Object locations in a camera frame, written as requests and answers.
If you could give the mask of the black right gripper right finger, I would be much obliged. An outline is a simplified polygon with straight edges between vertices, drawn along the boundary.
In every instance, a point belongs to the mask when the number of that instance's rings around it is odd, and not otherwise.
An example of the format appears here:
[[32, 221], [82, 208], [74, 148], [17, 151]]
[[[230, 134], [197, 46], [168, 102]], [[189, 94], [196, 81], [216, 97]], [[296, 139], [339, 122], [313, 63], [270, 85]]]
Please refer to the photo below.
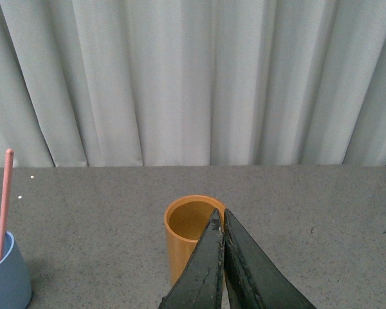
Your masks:
[[224, 214], [225, 276], [231, 308], [314, 308], [229, 209]]

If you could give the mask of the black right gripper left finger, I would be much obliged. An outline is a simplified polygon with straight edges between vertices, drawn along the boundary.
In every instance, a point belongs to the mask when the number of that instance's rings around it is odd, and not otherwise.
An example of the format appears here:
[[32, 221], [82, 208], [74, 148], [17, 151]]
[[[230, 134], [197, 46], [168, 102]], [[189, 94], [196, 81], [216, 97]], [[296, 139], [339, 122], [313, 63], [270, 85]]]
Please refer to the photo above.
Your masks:
[[221, 308], [225, 238], [214, 209], [193, 253], [160, 308]]

